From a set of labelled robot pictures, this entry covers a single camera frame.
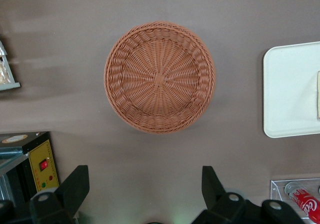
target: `red can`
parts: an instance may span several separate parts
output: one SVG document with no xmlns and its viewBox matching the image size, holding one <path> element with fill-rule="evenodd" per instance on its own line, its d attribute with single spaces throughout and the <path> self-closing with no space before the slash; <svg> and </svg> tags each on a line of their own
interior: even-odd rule
<svg viewBox="0 0 320 224">
<path fill-rule="evenodd" d="M 312 196 L 303 185 L 297 181 L 292 181 L 285 186 L 284 192 L 304 211 L 311 221 L 320 224 L 320 201 Z"/>
</svg>

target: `red button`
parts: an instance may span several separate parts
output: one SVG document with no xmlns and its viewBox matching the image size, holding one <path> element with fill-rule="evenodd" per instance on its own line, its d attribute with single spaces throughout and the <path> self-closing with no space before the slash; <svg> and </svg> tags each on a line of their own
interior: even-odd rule
<svg viewBox="0 0 320 224">
<path fill-rule="evenodd" d="M 44 169 L 46 169 L 48 167 L 47 160 L 43 160 L 39 166 L 40 166 L 40 171 L 43 171 Z"/>
</svg>

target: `coca-cola logo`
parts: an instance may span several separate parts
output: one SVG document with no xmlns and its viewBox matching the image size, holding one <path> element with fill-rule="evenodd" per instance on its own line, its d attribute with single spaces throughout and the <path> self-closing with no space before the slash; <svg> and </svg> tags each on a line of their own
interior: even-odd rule
<svg viewBox="0 0 320 224">
<path fill-rule="evenodd" d="M 301 209 L 306 215 L 308 215 L 311 210 L 315 211 L 317 209 L 317 206 L 318 204 L 315 200 L 309 199 L 302 205 Z"/>
</svg>

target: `wicker basket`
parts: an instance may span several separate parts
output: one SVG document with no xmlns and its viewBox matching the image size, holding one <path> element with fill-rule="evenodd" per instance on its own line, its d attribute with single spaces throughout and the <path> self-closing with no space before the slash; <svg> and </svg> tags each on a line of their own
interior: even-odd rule
<svg viewBox="0 0 320 224">
<path fill-rule="evenodd" d="M 139 25 L 113 46 L 104 88 L 115 112 L 132 127 L 173 133 L 204 113 L 216 72 L 205 44 L 183 26 L 156 21 Z"/>
</svg>

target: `woven basket rim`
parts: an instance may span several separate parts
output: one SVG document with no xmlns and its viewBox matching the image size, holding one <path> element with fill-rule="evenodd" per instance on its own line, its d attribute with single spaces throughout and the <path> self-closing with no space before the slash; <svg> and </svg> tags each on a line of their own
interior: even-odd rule
<svg viewBox="0 0 320 224">
<path fill-rule="evenodd" d="M 201 110 L 198 111 L 198 113 L 196 115 L 192 116 L 192 118 L 187 119 L 185 121 L 181 121 L 180 125 L 172 126 L 167 129 L 163 129 L 163 128 L 157 129 L 155 127 L 148 128 L 146 126 L 141 126 L 139 124 L 136 124 L 135 122 L 132 122 L 130 119 L 128 119 L 122 113 L 122 110 L 115 104 L 115 102 L 117 101 L 117 98 L 113 95 L 112 90 L 111 90 L 112 88 L 110 86 L 112 83 L 112 78 L 113 78 L 111 75 L 109 75 L 109 73 L 111 72 L 111 68 L 113 67 L 111 65 L 111 63 L 113 63 L 115 56 L 121 50 L 121 48 L 123 48 L 124 43 L 126 43 L 126 41 L 129 40 L 134 35 L 137 35 L 141 32 L 145 32 L 148 30 L 157 30 L 157 29 L 161 29 L 161 30 L 165 29 L 168 31 L 176 32 L 177 35 L 183 35 L 183 36 L 187 37 L 188 39 L 190 39 L 191 40 L 190 44 L 191 45 L 194 44 L 195 47 L 199 48 L 199 50 L 201 51 L 201 55 L 205 57 L 207 67 L 208 67 L 209 78 L 211 81 L 210 88 L 207 90 L 208 92 L 206 93 L 207 95 L 206 95 L 205 101 L 201 105 Z M 133 27 L 131 30 L 129 30 L 127 33 L 125 33 L 123 36 L 121 36 L 121 38 L 112 47 L 112 49 L 108 55 L 106 64 L 105 64 L 105 68 L 104 68 L 104 88 L 105 88 L 107 98 L 108 98 L 113 110 L 126 123 L 128 123 L 132 127 L 136 128 L 140 131 L 154 133 L 154 134 L 172 133 L 172 132 L 176 132 L 176 131 L 182 130 L 182 129 L 190 126 L 198 118 L 200 118 L 200 116 L 208 108 L 209 103 L 210 103 L 211 99 L 213 98 L 213 94 L 214 94 L 214 91 L 216 88 L 216 69 L 215 69 L 213 58 L 212 58 L 208 48 L 203 43 L 203 41 L 200 39 L 200 37 L 197 36 L 194 32 L 185 28 L 184 26 L 178 25 L 173 22 L 168 22 L 168 21 L 148 22 L 148 23 L 137 25 L 137 26 Z"/>
</svg>

